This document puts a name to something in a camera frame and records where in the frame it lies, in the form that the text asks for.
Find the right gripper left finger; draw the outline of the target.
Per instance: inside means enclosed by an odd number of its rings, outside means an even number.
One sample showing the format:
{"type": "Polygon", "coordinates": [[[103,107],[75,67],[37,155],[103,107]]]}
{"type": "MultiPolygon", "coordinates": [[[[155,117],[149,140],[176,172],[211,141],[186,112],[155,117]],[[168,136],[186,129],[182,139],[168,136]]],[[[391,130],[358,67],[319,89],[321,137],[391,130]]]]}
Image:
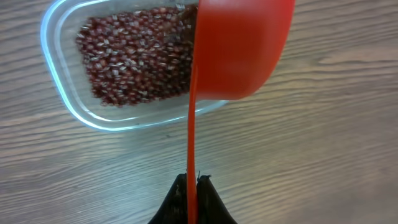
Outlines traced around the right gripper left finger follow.
{"type": "Polygon", "coordinates": [[[187,224],[187,177],[179,174],[148,224],[187,224]]]}

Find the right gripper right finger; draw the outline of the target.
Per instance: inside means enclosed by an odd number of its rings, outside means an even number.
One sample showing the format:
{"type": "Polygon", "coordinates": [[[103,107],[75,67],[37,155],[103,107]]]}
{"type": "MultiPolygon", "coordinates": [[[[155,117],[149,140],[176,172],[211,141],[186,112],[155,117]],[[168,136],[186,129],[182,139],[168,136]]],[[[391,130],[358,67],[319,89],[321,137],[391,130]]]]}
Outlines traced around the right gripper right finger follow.
{"type": "Polygon", "coordinates": [[[198,224],[238,224],[211,183],[210,175],[198,178],[197,198],[198,224]]]}

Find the red measuring scoop blue handle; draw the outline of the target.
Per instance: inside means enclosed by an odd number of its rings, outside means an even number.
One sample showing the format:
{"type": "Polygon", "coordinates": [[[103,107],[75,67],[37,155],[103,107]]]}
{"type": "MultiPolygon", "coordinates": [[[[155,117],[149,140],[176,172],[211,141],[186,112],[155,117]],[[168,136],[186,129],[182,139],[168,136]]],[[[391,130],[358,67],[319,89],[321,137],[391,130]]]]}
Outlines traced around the red measuring scoop blue handle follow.
{"type": "Polygon", "coordinates": [[[200,0],[195,27],[187,134],[188,223],[198,221],[197,100],[238,100],[270,77],[281,56],[294,0],[200,0]]]}

